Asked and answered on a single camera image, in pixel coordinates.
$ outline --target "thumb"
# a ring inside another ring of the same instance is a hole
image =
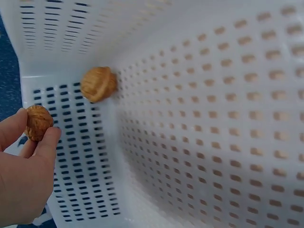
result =
[[[42,141],[38,143],[35,149],[35,156],[44,158],[53,167],[56,158],[56,147],[60,136],[61,130],[59,128],[48,128],[43,136]]]

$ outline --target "plastic crate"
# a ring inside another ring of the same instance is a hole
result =
[[[304,226],[302,0],[2,0],[25,107],[62,130],[59,228]],[[79,81],[110,66],[119,91]]]

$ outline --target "blue floor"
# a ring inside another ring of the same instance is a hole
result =
[[[18,60],[0,17],[0,121],[15,114],[21,107]],[[50,216],[45,216],[46,213],[49,212],[44,209],[39,222],[34,222],[36,226],[20,225],[18,228],[56,228],[54,221],[49,220]]]

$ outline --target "finger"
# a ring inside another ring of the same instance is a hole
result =
[[[54,166],[56,158],[56,147],[61,136],[61,130],[56,127],[47,129],[42,141],[40,141],[35,149],[35,156],[46,159]]]
[[[27,125],[28,113],[24,108],[16,114],[0,122],[0,151],[12,145],[24,132]]]
[[[30,158],[34,153],[36,146],[37,142],[27,140],[22,150],[20,151],[19,156],[23,158]]]

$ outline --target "white plastic surface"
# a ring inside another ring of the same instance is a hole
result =
[[[0,6],[24,105],[44,105],[63,130],[49,200],[58,227],[304,226],[303,1]],[[77,83],[95,65],[117,73],[119,91],[90,104]]]

